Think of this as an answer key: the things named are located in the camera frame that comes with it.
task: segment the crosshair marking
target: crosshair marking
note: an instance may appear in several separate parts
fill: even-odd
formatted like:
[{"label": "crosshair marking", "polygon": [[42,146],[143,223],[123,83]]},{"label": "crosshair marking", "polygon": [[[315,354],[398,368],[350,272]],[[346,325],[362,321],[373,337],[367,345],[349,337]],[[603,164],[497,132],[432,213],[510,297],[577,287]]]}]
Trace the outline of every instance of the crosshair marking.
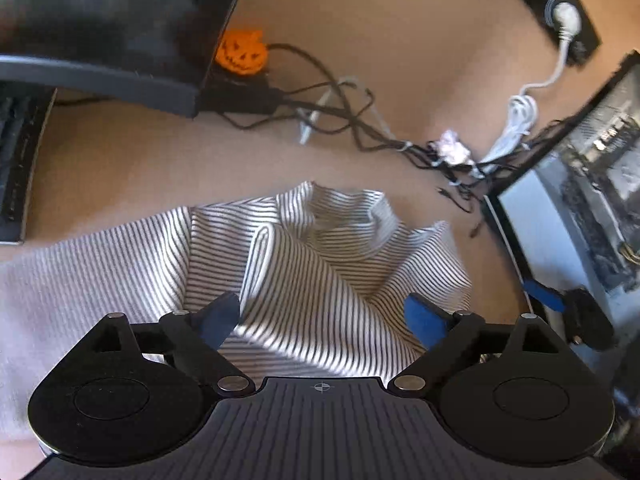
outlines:
[{"label": "crosshair marking", "polygon": [[327,383],[318,383],[314,384],[313,388],[321,394],[324,394],[325,392],[329,391],[329,388],[334,388],[334,386],[329,386]]}]

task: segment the striped cloth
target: striped cloth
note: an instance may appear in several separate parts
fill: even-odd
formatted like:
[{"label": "striped cloth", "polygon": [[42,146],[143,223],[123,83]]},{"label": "striped cloth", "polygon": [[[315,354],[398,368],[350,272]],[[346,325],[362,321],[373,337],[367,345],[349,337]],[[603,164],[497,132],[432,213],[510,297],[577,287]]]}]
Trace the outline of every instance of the striped cloth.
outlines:
[{"label": "striped cloth", "polygon": [[449,312],[470,283],[449,226],[408,229],[384,194],[305,182],[280,195],[180,207],[0,266],[0,440],[29,436],[38,382],[105,314],[155,321],[240,296],[220,349],[254,378],[379,376],[424,350],[402,304]]}]

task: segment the ribbed black surface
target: ribbed black surface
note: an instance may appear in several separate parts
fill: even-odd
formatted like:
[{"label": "ribbed black surface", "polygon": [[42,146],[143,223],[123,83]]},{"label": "ribbed black surface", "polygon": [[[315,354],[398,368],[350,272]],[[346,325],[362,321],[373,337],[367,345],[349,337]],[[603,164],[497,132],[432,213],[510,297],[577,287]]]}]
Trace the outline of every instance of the ribbed black surface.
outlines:
[{"label": "ribbed black surface", "polygon": [[31,178],[55,89],[0,81],[0,243],[24,240]]},{"label": "ribbed black surface", "polygon": [[54,458],[30,480],[614,480],[595,461],[553,468],[492,462],[455,442],[428,405],[375,379],[269,379],[220,402],[187,444],[127,468]]}]

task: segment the round black disc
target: round black disc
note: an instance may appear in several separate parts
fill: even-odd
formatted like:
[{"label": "round black disc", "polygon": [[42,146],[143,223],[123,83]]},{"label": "round black disc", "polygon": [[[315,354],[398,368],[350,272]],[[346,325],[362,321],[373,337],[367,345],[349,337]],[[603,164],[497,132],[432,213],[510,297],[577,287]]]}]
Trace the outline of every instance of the round black disc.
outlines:
[{"label": "round black disc", "polygon": [[440,413],[466,444],[496,460],[550,465],[597,451],[613,403],[586,367],[518,352],[478,364],[443,387]]},{"label": "round black disc", "polygon": [[178,446],[199,426],[200,387],[183,373],[124,352],[54,370],[31,396],[33,431],[53,451],[92,465],[127,465]]}]

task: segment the pumpkin decoration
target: pumpkin decoration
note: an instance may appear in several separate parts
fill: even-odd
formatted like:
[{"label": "pumpkin decoration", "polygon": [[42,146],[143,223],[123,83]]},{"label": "pumpkin decoration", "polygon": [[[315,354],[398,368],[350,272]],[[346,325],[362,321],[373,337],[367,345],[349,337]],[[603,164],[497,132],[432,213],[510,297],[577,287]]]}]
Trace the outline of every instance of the pumpkin decoration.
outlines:
[{"label": "pumpkin decoration", "polygon": [[216,51],[216,62],[235,74],[257,74],[268,57],[267,47],[261,40],[261,30],[228,30]]}]

